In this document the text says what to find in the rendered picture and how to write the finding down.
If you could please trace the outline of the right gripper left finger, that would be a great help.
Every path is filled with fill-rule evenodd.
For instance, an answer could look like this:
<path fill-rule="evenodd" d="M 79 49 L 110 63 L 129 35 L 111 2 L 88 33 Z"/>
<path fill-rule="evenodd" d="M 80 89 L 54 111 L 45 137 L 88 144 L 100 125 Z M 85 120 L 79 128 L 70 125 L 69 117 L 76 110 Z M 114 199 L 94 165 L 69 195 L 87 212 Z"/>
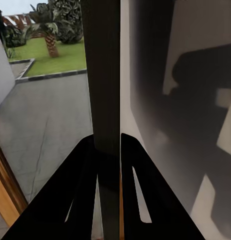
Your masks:
<path fill-rule="evenodd" d="M 76 145 L 1 240 L 91 240 L 97 174 L 92 134 Z"/>

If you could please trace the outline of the poster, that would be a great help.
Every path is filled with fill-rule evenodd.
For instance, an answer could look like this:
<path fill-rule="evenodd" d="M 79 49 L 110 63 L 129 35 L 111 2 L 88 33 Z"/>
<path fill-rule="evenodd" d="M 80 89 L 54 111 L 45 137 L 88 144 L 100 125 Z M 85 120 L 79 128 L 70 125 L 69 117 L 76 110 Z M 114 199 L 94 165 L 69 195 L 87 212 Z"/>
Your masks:
<path fill-rule="evenodd" d="M 120 240 L 121 0 L 80 0 L 103 240 Z"/>

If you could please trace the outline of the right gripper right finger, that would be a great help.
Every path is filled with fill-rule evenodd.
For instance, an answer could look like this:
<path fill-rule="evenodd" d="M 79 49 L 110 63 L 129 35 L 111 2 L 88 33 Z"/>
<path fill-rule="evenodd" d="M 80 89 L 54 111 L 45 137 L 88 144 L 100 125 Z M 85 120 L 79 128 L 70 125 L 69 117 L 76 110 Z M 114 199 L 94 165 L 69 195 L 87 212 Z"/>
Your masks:
<path fill-rule="evenodd" d="M 141 221 L 133 167 L 152 223 Z M 124 240 L 205 240 L 141 143 L 121 134 Z"/>

